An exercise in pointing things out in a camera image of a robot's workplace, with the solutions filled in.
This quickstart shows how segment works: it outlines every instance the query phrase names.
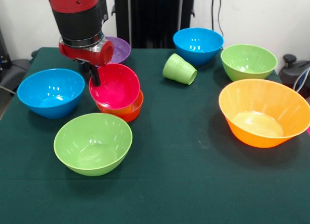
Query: red bowl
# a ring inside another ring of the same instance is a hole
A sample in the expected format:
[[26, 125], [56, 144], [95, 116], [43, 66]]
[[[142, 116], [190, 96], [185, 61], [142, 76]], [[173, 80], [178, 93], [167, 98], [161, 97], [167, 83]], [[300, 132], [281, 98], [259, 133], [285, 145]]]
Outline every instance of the red bowl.
[[141, 107], [142, 107], [142, 103], [144, 100], [144, 96], [142, 91], [140, 90], [139, 96], [138, 98], [135, 100], [135, 102], [131, 105], [131, 110], [128, 113], [112, 113], [111, 110], [106, 109], [104, 107], [102, 107], [99, 104], [96, 104], [96, 106], [98, 107], [98, 109], [100, 110], [100, 112], [102, 113], [110, 113], [110, 114], [114, 114], [120, 118], [122, 118], [124, 121], [126, 122], [131, 122], [134, 119], [136, 119], [136, 117], [139, 115], [140, 111], [141, 111]]
[[98, 68], [100, 86], [89, 81], [94, 101], [107, 109], [126, 109], [137, 99], [140, 83], [137, 75], [122, 64], [111, 63]]

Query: dark green table cover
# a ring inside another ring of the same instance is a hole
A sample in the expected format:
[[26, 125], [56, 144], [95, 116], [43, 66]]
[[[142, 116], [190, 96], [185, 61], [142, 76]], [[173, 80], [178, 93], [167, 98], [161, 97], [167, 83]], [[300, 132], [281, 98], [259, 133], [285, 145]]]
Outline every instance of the dark green table cover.
[[[126, 64], [139, 76], [144, 105], [130, 123], [127, 157], [101, 177], [74, 173], [53, 151], [65, 123], [98, 112], [87, 87], [78, 107], [57, 120], [15, 96], [0, 121], [0, 223], [310, 223], [309, 136], [272, 149], [243, 144], [218, 107], [230, 83], [220, 58], [186, 86], [162, 77], [173, 52], [132, 50]], [[57, 67], [78, 70], [58, 49], [41, 48], [27, 76]], [[279, 80], [275, 73], [269, 79]]]

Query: green bowl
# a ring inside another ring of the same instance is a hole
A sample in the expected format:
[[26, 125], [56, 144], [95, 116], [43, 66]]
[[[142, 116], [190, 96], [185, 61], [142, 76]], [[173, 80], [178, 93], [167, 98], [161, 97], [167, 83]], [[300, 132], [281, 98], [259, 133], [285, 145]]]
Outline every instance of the green bowl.
[[121, 118], [103, 113], [79, 116], [56, 134], [54, 151], [71, 170], [85, 176], [112, 171], [125, 158], [132, 132]]
[[232, 81], [265, 79], [276, 68], [278, 60], [270, 51], [259, 46], [237, 44], [221, 53], [223, 67]]

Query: orange bowl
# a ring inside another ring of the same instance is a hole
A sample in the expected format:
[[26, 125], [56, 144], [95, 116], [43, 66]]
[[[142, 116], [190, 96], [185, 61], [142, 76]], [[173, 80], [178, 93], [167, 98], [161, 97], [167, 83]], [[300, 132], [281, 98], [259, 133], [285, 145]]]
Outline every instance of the orange bowl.
[[253, 147], [275, 147], [310, 127], [307, 101], [277, 82], [235, 81], [222, 90], [218, 101], [233, 134]]
[[98, 109], [100, 110], [101, 113], [114, 114], [117, 116], [117, 115], [121, 115], [121, 114], [130, 113], [132, 105], [129, 105], [126, 108], [122, 108], [122, 109], [110, 109], [110, 108], [105, 107], [105, 106], [96, 102], [96, 106], [98, 107]]
[[[136, 117], [139, 115], [139, 113], [141, 111], [143, 100], [144, 100], [144, 96], [143, 96], [142, 91], [140, 90], [137, 99], [131, 105], [130, 110], [128, 112], [125, 112], [125, 113], [124, 112], [123, 113], [121, 113], [121, 112], [114, 113], [114, 115], [122, 118], [126, 122], [133, 121], [134, 119], [136, 119]], [[96, 106], [99, 108], [100, 112], [102, 112], [102, 113], [111, 113], [110, 110], [104, 108], [103, 106], [101, 106], [98, 103], [96, 103]]]

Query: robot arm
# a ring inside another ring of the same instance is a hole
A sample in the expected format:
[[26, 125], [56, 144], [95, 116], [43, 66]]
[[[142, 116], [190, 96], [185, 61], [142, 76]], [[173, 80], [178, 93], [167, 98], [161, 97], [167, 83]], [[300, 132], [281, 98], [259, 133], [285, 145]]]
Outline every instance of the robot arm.
[[106, 0], [49, 0], [49, 3], [62, 36], [61, 53], [87, 65], [95, 85], [100, 85], [95, 66], [106, 65], [113, 55], [113, 45], [101, 30], [108, 19]]

